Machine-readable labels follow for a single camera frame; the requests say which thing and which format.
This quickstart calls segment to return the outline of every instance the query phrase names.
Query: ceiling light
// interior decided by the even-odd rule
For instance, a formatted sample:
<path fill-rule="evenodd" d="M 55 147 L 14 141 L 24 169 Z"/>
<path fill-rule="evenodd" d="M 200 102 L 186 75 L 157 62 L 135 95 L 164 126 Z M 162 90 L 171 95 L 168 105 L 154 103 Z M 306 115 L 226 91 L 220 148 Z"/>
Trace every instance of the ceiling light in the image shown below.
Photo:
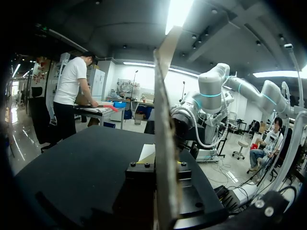
<path fill-rule="evenodd" d="M 123 62 L 123 63 L 125 65 L 155 67 L 155 65 L 153 65 L 153 64 L 146 64 L 146 63 L 137 63 L 137 62 Z"/>
<path fill-rule="evenodd" d="M 123 63 L 125 65 L 155 67 L 154 64 L 147 64 L 147 63 L 137 63 L 137 62 L 123 62 Z M 183 73 L 183 74 L 191 75 L 193 77 L 198 77 L 199 76 L 199 74 L 190 73 L 190 72 L 186 72 L 186 71 L 179 70 L 179 69 L 169 68 L 169 70 L 174 71 L 174 72 L 178 72 L 178 73 Z"/>
<path fill-rule="evenodd" d="M 167 35 L 174 25 L 183 26 L 194 0 L 171 0 L 165 28 Z"/>
<path fill-rule="evenodd" d="M 28 72 L 26 72 L 24 75 L 23 75 L 23 78 L 27 75 L 29 73 L 29 71 Z"/>
<path fill-rule="evenodd" d="M 13 73 L 12 78 L 15 76 L 15 74 L 16 74 L 17 70 L 19 69 L 19 67 L 20 67 L 20 64 L 17 65 L 17 67 L 16 67 L 16 69 L 15 69 L 15 71 L 14 71 L 14 73 Z"/>
<path fill-rule="evenodd" d="M 228 87 L 226 85 L 223 85 L 223 87 L 226 88 L 226 89 L 232 90 L 232 88 L 230 88 L 230 87 Z"/>
<path fill-rule="evenodd" d="M 284 41 L 284 37 L 283 37 L 282 34 L 279 34 L 279 38 L 280 38 L 280 40 Z"/>
<path fill-rule="evenodd" d="M 197 77 L 197 78 L 198 78 L 198 76 L 199 76 L 199 74 L 190 73 L 190 72 L 186 72 L 186 71 L 179 70 L 179 69 L 169 68 L 169 70 L 175 71 L 175 72 L 178 72 L 178 73 L 183 73 L 183 74 L 191 75 L 191 76 Z"/>
<path fill-rule="evenodd" d="M 299 72 L 301 78 L 307 79 L 306 72 Z M 268 72 L 260 72 L 253 73 L 256 78 L 270 78 L 270 77 L 289 77 L 289 78 L 297 78 L 297 71 L 268 71 Z"/>
<path fill-rule="evenodd" d="M 305 65 L 305 67 L 302 68 L 302 72 L 307 72 L 307 65 Z"/>

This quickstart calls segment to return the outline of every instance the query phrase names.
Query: seated person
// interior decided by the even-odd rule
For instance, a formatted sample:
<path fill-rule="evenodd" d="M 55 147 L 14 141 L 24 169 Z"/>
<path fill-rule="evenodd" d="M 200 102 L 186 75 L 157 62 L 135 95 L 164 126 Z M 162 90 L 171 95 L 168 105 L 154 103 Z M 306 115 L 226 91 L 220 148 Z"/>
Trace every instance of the seated person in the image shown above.
<path fill-rule="evenodd" d="M 252 149 L 249 152 L 250 171 L 258 170 L 258 161 L 263 166 L 268 161 L 268 158 L 271 158 L 274 153 L 278 153 L 283 140 L 282 126 L 283 120 L 280 117 L 275 118 L 274 129 L 267 134 L 264 141 L 260 141 L 260 144 L 265 145 L 265 148 L 263 150 Z"/>

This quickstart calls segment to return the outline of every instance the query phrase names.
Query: poster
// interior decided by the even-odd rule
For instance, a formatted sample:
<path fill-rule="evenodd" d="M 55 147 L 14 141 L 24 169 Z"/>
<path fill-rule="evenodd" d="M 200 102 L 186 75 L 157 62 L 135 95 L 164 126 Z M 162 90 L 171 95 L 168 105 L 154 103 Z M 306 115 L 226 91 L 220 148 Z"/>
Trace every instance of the poster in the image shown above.
<path fill-rule="evenodd" d="M 30 98 L 44 97 L 50 60 L 38 57 L 33 67 L 30 85 Z"/>

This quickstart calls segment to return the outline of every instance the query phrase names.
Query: black pants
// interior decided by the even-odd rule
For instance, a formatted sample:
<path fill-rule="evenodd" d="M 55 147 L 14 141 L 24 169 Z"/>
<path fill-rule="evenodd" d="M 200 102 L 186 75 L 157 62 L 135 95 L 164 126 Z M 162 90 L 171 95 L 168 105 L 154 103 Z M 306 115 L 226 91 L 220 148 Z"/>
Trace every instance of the black pants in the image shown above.
<path fill-rule="evenodd" d="M 53 102 L 53 108 L 62 139 L 74 135 L 76 133 L 76 126 L 73 105 Z"/>

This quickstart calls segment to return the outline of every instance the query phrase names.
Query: white paper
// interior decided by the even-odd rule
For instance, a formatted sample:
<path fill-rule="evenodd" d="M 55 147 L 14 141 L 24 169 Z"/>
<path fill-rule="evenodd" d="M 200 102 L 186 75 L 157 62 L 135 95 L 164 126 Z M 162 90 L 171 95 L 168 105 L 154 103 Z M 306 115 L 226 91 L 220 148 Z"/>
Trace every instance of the white paper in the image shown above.
<path fill-rule="evenodd" d="M 155 153 L 155 144 L 152 145 L 144 144 L 139 161 L 143 160 L 144 158 L 148 157 L 153 153 Z"/>

